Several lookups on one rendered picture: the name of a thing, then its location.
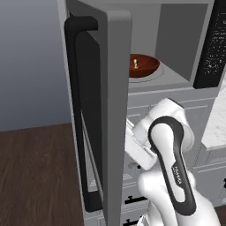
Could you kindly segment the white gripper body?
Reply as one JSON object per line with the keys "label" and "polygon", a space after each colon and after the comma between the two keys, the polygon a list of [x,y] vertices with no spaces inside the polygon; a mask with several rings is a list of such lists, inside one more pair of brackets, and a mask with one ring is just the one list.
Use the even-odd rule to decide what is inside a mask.
{"label": "white gripper body", "polygon": [[132,132],[134,124],[126,119],[124,151],[144,170],[150,170],[157,161],[149,145],[141,145]]}

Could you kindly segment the grey microwave door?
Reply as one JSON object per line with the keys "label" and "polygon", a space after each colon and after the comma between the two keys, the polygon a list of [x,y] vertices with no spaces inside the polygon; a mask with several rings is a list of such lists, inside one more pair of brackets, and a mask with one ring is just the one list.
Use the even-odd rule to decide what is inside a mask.
{"label": "grey microwave door", "polygon": [[[69,13],[65,1],[63,16]],[[122,79],[109,83],[101,75],[100,47],[89,32],[80,32],[76,37],[76,60],[79,77],[79,99],[85,148],[87,189],[101,195],[103,226],[121,226],[121,199],[124,171],[124,140],[127,115],[128,85]],[[64,65],[67,77],[70,111],[72,94],[64,37]],[[79,174],[79,158],[75,124],[72,122],[79,189],[82,210],[86,213],[82,198]]]}

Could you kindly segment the reddish brown bowl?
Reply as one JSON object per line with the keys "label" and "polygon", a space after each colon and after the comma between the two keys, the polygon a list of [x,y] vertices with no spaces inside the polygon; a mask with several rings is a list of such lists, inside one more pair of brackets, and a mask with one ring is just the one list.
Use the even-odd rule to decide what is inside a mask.
{"label": "reddish brown bowl", "polygon": [[[137,59],[138,69],[134,69],[133,60]],[[142,54],[130,54],[130,78],[143,78],[154,73],[160,66],[160,61],[152,56]]]}

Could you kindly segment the grey microwave oven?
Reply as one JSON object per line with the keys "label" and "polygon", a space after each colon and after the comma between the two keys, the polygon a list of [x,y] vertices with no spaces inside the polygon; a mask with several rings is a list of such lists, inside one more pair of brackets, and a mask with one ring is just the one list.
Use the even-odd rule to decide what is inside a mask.
{"label": "grey microwave oven", "polygon": [[[92,17],[101,75],[131,89],[218,87],[226,65],[226,0],[64,0],[70,16]],[[164,74],[130,83],[130,54],[155,57]]]}

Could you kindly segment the grey cupboard run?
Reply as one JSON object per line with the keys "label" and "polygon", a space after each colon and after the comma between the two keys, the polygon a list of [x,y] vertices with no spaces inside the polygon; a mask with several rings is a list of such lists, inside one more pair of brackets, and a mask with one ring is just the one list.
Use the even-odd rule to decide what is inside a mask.
{"label": "grey cupboard run", "polygon": [[226,189],[223,187],[223,179],[226,178],[226,147],[208,150],[202,144],[192,173],[197,190],[214,207],[226,205]]}

